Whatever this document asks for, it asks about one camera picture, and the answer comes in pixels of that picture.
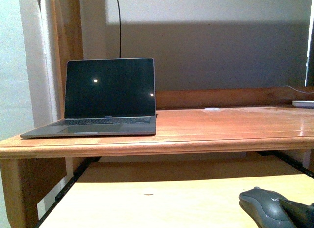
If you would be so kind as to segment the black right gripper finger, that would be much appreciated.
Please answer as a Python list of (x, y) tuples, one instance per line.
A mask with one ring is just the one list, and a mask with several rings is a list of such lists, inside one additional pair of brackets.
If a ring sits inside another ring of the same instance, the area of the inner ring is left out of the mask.
[(285, 199), (279, 199), (279, 204), (297, 228), (314, 227), (314, 204), (306, 205)]

